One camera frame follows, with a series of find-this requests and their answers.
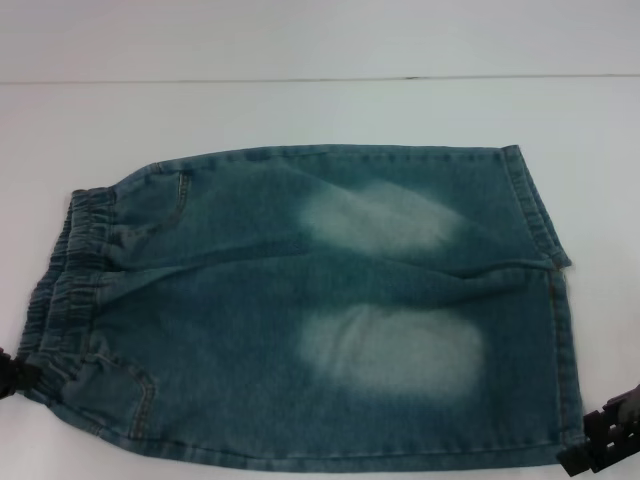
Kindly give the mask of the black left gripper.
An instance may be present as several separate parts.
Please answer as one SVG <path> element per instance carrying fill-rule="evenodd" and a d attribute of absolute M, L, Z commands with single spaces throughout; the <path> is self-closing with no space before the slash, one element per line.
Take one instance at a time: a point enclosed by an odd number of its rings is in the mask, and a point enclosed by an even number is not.
<path fill-rule="evenodd" d="M 37 385 L 42 370 L 35 365 L 16 360 L 0 347 L 0 400 L 15 391 L 28 391 Z"/>

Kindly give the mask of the blue denim shorts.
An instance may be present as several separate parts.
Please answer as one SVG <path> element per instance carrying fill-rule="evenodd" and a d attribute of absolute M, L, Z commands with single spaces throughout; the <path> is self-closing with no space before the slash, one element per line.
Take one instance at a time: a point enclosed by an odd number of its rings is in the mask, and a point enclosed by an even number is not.
<path fill-rule="evenodd" d="M 520 150 L 315 145 L 71 196 L 25 396 L 150 457 L 537 466 L 582 439 L 569 259 Z"/>

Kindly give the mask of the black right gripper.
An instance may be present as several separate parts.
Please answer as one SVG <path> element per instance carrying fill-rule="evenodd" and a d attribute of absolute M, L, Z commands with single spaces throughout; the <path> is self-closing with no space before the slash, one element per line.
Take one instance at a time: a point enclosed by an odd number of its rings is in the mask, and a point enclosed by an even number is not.
<path fill-rule="evenodd" d="M 559 464 L 569 476 L 598 473 L 640 452 L 640 384 L 583 417 L 590 440 L 559 452 Z M 608 446 L 591 441 L 608 441 Z"/>

